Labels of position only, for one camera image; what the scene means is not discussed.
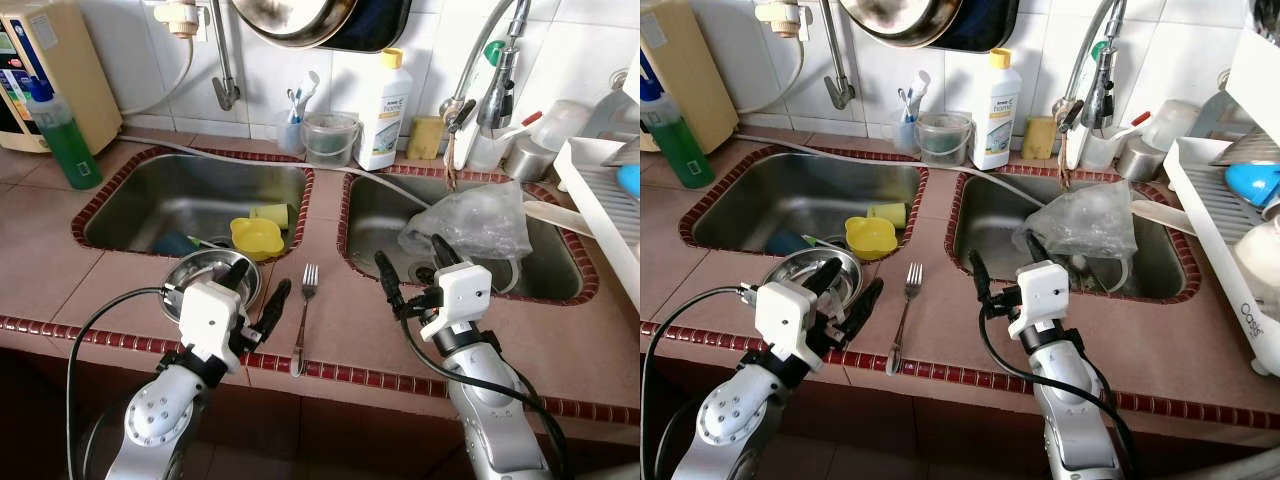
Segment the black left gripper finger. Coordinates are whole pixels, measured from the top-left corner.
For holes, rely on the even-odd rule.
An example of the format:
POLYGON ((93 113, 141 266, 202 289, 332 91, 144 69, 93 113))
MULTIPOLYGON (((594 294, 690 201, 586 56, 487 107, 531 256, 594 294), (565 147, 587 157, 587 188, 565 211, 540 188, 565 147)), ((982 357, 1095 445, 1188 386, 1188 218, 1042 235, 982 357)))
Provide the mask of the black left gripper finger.
POLYGON ((225 273, 218 278, 218 284, 227 288, 233 293, 238 293, 241 298, 248 298, 250 296, 244 293, 243 284, 244 278, 250 271, 251 261, 247 259, 237 260, 225 273))
POLYGON ((874 278, 846 310, 846 337, 856 337, 874 312, 884 289, 884 282, 874 278))
POLYGON ((841 259, 827 259, 809 278, 805 279, 805 288, 820 297, 832 285, 837 285, 844 275, 844 262, 841 259))
POLYGON ((284 314, 285 302, 288 301, 291 289, 291 279, 285 278, 280 280, 268 302, 264 305, 261 315, 256 321, 256 333, 259 333, 260 339, 268 339, 274 332, 276 324, 284 314))

